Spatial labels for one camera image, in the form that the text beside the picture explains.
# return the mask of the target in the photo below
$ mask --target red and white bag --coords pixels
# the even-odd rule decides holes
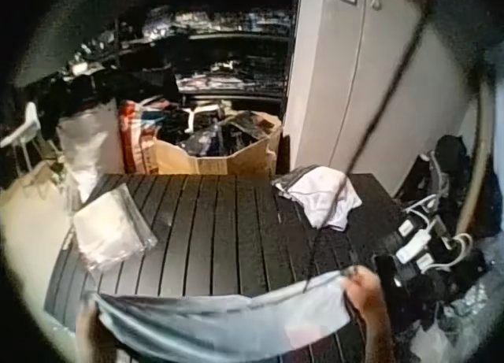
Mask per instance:
[[[120,137],[123,144],[124,170],[127,173],[156,174],[158,162],[154,137],[165,118],[163,110],[169,102],[159,97],[140,103],[126,101],[119,108]]]

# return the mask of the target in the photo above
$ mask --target folded white towel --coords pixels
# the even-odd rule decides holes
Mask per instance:
[[[332,216],[326,225],[322,225],[336,192],[345,179],[345,174],[324,166],[297,170],[300,171],[300,176],[296,176],[296,170],[294,170],[293,173],[284,177],[286,180],[283,178],[274,180],[273,185],[280,190],[283,197],[302,205],[306,217],[314,228],[329,226],[338,231],[344,231],[348,223],[348,213],[362,204],[352,183],[349,180],[346,182],[339,194]]]

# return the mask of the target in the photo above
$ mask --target white charger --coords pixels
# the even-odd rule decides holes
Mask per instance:
[[[405,265],[415,258],[431,240],[431,234],[426,229],[419,229],[413,238],[401,249],[397,250],[395,256]]]

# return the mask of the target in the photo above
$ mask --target floor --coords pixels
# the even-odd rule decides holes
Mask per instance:
[[[75,361],[73,335],[43,311],[54,262],[69,229],[69,217],[64,197],[50,181],[47,166],[39,164],[34,174],[32,185],[26,186],[33,176],[23,177],[9,190],[0,192],[6,257],[30,314],[57,349],[69,361]]]

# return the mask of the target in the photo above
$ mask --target light blue fabric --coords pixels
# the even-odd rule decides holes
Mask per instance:
[[[491,52],[491,60],[495,66],[494,170],[504,196],[504,43]],[[504,231],[504,207],[501,230]]]
[[[258,361],[316,342],[349,321],[339,272],[256,298],[95,294],[100,320],[146,357],[181,363]]]

